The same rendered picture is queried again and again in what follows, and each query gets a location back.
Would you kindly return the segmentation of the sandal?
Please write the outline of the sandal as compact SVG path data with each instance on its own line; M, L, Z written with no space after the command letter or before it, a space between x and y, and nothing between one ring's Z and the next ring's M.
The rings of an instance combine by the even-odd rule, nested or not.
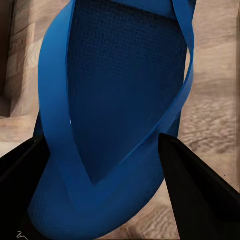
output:
M70 0L48 28L33 137L51 155L28 206L45 237L98 239L160 188L159 134L178 139L194 80L196 2Z

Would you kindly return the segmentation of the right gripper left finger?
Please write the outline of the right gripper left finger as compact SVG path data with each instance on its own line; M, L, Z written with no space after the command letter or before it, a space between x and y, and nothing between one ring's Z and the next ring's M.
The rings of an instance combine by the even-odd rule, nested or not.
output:
M15 240L50 156L42 134L0 157L0 240Z

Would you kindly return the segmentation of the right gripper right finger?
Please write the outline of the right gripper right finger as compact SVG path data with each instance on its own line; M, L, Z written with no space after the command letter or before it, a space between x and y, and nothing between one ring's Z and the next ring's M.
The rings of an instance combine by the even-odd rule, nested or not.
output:
M180 240L240 240L240 193L178 138L158 153Z

